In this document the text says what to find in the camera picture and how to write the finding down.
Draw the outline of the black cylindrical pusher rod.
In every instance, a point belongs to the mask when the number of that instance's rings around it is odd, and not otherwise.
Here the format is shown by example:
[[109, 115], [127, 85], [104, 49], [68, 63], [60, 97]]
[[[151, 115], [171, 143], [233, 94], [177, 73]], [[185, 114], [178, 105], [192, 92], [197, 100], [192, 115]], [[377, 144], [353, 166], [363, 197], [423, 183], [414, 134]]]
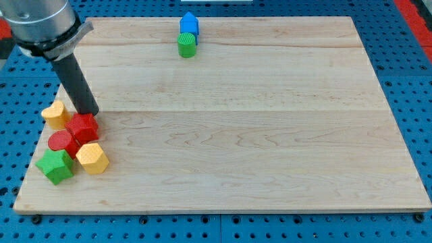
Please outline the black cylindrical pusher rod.
[[97, 115], [99, 106], [74, 54], [52, 61], [53, 70], [79, 114]]

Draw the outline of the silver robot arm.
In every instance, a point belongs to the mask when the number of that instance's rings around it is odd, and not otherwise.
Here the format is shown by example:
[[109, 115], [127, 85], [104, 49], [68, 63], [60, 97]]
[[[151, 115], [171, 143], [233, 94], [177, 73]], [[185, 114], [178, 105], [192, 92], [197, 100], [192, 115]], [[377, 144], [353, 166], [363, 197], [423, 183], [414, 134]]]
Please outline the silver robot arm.
[[68, 0], [1, 0], [1, 18], [29, 57], [51, 62], [76, 111], [96, 115], [99, 106], [80, 69], [74, 49], [93, 30]]

